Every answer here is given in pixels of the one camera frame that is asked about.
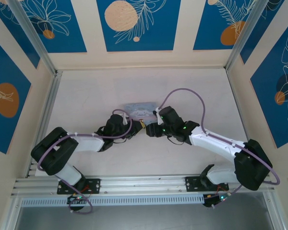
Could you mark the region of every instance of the purple cable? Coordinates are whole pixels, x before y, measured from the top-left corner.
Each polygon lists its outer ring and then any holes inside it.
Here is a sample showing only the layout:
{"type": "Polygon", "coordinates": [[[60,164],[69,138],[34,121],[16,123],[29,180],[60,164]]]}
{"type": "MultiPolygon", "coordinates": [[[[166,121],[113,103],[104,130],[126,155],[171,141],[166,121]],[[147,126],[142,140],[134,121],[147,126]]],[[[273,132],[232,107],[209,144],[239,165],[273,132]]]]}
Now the purple cable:
{"type": "MultiPolygon", "coordinates": [[[[194,94],[201,100],[201,102],[202,102],[202,104],[203,104],[203,116],[202,116],[202,120],[201,120],[201,128],[202,128],[203,132],[204,132],[205,134],[207,134],[206,129],[204,128],[204,118],[205,118],[205,114],[206,114],[206,106],[205,106],[204,100],[202,99],[202,97],[201,97],[197,92],[195,92],[195,91],[193,91],[193,90],[190,90],[190,89],[188,89],[188,88],[178,88],[178,89],[175,89],[175,90],[171,91],[171,92],[166,96],[165,100],[164,100],[163,103],[160,105],[159,109],[162,108],[162,106],[165,104],[165,102],[167,101],[167,99],[169,98],[169,96],[170,96],[172,93],[174,93],[174,92],[176,92],[176,91],[180,91],[180,90],[185,90],[185,91],[192,92],[192,93],[194,93],[194,94]]],[[[234,143],[232,143],[231,141],[228,141],[228,140],[226,140],[226,139],[217,137],[217,136],[215,136],[215,135],[213,135],[213,134],[208,133],[207,135],[208,135],[208,136],[211,136],[212,138],[215,138],[215,139],[218,139],[218,140],[220,140],[220,141],[223,141],[223,142],[225,142],[225,143],[227,143],[227,144],[229,144],[229,145],[234,145],[235,147],[237,147],[237,148],[245,151],[246,153],[250,154],[250,155],[251,155],[252,157],[254,157],[256,160],[258,160],[261,164],[263,164],[263,165],[274,175],[274,177],[276,178],[276,182],[275,182],[275,183],[274,183],[274,182],[271,182],[271,181],[263,181],[263,183],[265,183],[265,184],[272,184],[272,185],[279,185],[279,184],[280,184],[280,179],[279,179],[277,173],[274,171],[274,169],[272,169],[272,168],[270,167],[270,165],[268,165],[268,164],[267,164],[266,162],[264,162],[262,159],[260,159],[259,157],[257,157],[254,153],[252,153],[251,151],[249,151],[248,149],[246,149],[246,148],[244,148],[244,147],[242,147],[242,146],[240,146],[240,145],[234,144],[234,143]]]]}
{"type": "MultiPolygon", "coordinates": [[[[122,110],[122,109],[115,109],[115,110],[113,110],[112,114],[114,114],[116,111],[124,112],[128,117],[130,117],[130,115],[129,115],[126,111],[124,111],[124,110],[122,110]]],[[[43,169],[40,167],[41,163],[43,162],[43,160],[45,159],[45,157],[50,153],[50,151],[51,151],[55,146],[57,146],[60,142],[64,141],[64,140],[67,139],[67,138],[77,136],[77,137],[97,137],[97,138],[99,137],[99,138],[106,138],[106,139],[119,139],[119,138],[122,138],[123,136],[125,136],[126,134],[128,134],[129,131],[131,130],[131,128],[132,128],[132,119],[130,119],[130,125],[129,125],[128,130],[127,130],[124,134],[119,135],[119,136],[116,136],[116,137],[99,136],[99,135],[94,135],[94,134],[77,134],[77,135],[76,135],[76,134],[69,134],[69,135],[66,135],[66,136],[62,137],[61,139],[57,140],[53,145],[51,145],[51,146],[49,147],[49,149],[46,150],[46,152],[43,154],[43,156],[39,159],[38,164],[37,164],[37,168],[38,168],[40,171],[45,171],[45,170],[43,170],[43,169]]],[[[92,203],[89,201],[89,199],[88,199],[86,196],[84,196],[80,191],[78,191],[75,187],[73,187],[72,185],[70,185],[68,182],[66,182],[66,181],[63,180],[63,179],[61,179],[61,180],[62,180],[62,182],[65,183],[69,188],[71,188],[72,190],[74,190],[75,192],[77,192],[78,194],[80,194],[80,195],[88,202],[88,204],[89,204],[90,207],[91,207],[91,210],[90,210],[89,212],[74,212],[74,213],[83,214],[83,215],[92,213],[92,212],[93,212],[93,205],[92,205],[92,203]]],[[[68,208],[69,208],[70,210],[72,210],[72,209],[71,209],[71,204],[72,204],[72,203],[73,203],[73,201],[68,205],[68,208]]]]}

